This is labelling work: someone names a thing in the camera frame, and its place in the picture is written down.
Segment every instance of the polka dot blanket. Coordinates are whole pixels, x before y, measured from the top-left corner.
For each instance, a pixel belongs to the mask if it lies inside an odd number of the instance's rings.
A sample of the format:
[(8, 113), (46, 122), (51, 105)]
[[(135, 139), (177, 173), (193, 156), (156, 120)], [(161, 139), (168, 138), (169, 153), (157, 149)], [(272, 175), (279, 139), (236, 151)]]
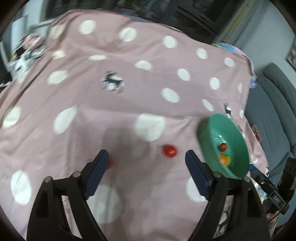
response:
[[(252, 75), (246, 57), (165, 25), (98, 10), (61, 15), (45, 54), (0, 96), (3, 210), (25, 237), (43, 179), (68, 177), (106, 149), (112, 166), (88, 200), (106, 237), (187, 240), (207, 205), (184, 160), (190, 149), (203, 160), (196, 137), (202, 118), (231, 118), (250, 163), (267, 168), (244, 117)], [(165, 144), (178, 155), (165, 157)]]

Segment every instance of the black cable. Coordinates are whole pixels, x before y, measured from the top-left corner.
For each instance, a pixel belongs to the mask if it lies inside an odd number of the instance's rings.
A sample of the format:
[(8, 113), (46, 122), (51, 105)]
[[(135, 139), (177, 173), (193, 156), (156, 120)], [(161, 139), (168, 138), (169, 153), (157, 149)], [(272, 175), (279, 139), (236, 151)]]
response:
[(275, 215), (271, 220), (269, 220), (268, 222), (270, 223), (272, 220), (274, 220), (280, 213), (281, 211), (288, 205), (288, 203), (286, 203), (286, 205), (277, 213), (277, 215)]

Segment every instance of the green bowl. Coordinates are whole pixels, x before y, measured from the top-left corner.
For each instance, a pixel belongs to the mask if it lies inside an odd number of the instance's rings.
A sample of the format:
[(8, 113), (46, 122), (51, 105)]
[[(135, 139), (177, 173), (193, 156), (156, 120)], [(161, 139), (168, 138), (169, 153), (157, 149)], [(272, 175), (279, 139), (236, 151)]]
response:
[[(197, 138), (205, 162), (214, 172), (227, 178), (242, 179), (248, 173), (250, 163), (246, 142), (236, 125), (222, 114), (214, 114), (204, 119), (198, 126)], [(225, 142), (227, 149), (220, 152), (218, 145)], [(220, 162), (220, 154), (229, 155), (229, 167)]]

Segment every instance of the white polka dot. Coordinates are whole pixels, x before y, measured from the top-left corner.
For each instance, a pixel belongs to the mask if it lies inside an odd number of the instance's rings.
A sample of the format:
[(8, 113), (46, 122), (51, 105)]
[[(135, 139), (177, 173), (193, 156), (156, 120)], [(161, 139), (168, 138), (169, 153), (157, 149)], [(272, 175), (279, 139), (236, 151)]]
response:
[(139, 61), (139, 62), (137, 62), (135, 64), (135, 67), (137, 69), (151, 70), (152, 69), (152, 64), (149, 63), (148, 61), (141, 60), (141, 61)]
[(229, 67), (234, 67), (234, 65), (235, 65), (234, 61), (231, 58), (225, 58), (224, 64), (226, 64)]
[(53, 26), (50, 30), (49, 37), (51, 39), (57, 39), (63, 33), (64, 29), (65, 29), (64, 24)]
[(116, 84), (115, 83), (109, 83), (106, 87), (107, 90), (116, 90)]
[(19, 106), (9, 108), (5, 115), (2, 127), (10, 128), (14, 126), (20, 118), (21, 108)]
[(28, 73), (30, 72), (30, 70), (25, 71), (24, 73), (22, 73), (18, 78), (17, 81), (21, 84), (27, 77)]
[(23, 171), (17, 171), (12, 175), (10, 190), (16, 203), (25, 206), (30, 201), (32, 188), (28, 175)]
[(185, 81), (190, 80), (190, 73), (186, 69), (178, 69), (177, 75), (182, 80), (185, 80)]
[(252, 155), (252, 161), (253, 161), (254, 164), (257, 164), (257, 162), (258, 162), (258, 157)]
[(224, 234), (226, 231), (226, 225), (220, 229), (220, 234)]
[(240, 110), (240, 111), (239, 111), (239, 116), (240, 116), (241, 118), (244, 118), (244, 111), (243, 111), (243, 110)]
[(219, 221), (219, 225), (225, 222), (227, 219), (227, 212), (222, 213), (221, 219)]
[(73, 106), (61, 112), (54, 120), (54, 123), (53, 123), (54, 133), (59, 135), (65, 132), (68, 129), (68, 127), (71, 125), (76, 115), (77, 115), (76, 106)]
[(217, 238), (218, 236), (220, 236), (220, 226), (217, 227), (216, 232), (215, 232), (213, 238)]
[(227, 204), (227, 205), (224, 207), (223, 211), (224, 211), (224, 212), (229, 211), (230, 207), (231, 207), (231, 206)]
[(242, 83), (239, 83), (238, 86), (237, 86), (237, 90), (242, 93)]
[(200, 195), (192, 177), (189, 178), (186, 185), (186, 194), (189, 199), (193, 202), (204, 202), (206, 201), (205, 197)]
[(205, 49), (198, 48), (196, 54), (201, 59), (207, 59), (207, 51)]
[(120, 31), (119, 38), (124, 42), (130, 42), (135, 40), (137, 35), (138, 35), (138, 32), (135, 28), (125, 28)]
[(68, 77), (67, 70), (55, 71), (49, 76), (47, 83), (49, 85), (59, 84), (67, 77)]
[(155, 141), (165, 129), (165, 117), (148, 113), (140, 114), (134, 124), (134, 131), (144, 141)]
[(79, 25), (79, 32), (83, 35), (90, 34), (96, 29), (96, 21), (86, 20)]
[(207, 101), (206, 99), (202, 99), (202, 103), (208, 111), (214, 111), (214, 107), (209, 101)]
[(220, 80), (215, 77), (210, 78), (210, 86), (213, 90), (219, 89), (220, 88)]
[(177, 44), (178, 44), (177, 40), (172, 36), (167, 35), (163, 38), (163, 45), (169, 49), (175, 48)]
[(169, 102), (177, 103), (180, 101), (180, 96), (177, 92), (173, 91), (170, 88), (164, 88), (161, 90), (161, 95), (163, 98)]
[(252, 180), (253, 185), (255, 186), (255, 188), (259, 187), (259, 184), (249, 176), (249, 178)]
[(93, 55), (89, 57), (89, 60), (98, 61), (98, 60), (104, 60), (107, 57), (105, 55)]
[(100, 184), (95, 194), (86, 202), (98, 224), (113, 222), (123, 211), (117, 190), (107, 185)]
[(52, 54), (52, 59), (59, 59), (59, 58), (65, 57), (65, 56), (66, 56), (65, 52), (63, 50), (59, 50), (59, 51)]

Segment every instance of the pillow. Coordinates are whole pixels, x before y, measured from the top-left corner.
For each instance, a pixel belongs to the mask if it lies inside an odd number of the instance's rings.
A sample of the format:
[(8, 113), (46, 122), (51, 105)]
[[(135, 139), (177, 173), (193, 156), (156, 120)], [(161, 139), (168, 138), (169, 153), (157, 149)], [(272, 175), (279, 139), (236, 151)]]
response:
[(296, 117), (279, 89), (263, 74), (258, 75), (257, 82), (271, 100), (289, 140), (290, 146), (296, 144)]
[(274, 63), (269, 64), (263, 74), (283, 94), (294, 115), (296, 116), (296, 89), (283, 71)]
[(269, 170), (272, 170), (290, 151), (290, 145), (271, 100), (258, 83), (250, 89), (244, 115), (250, 126), (257, 126)]

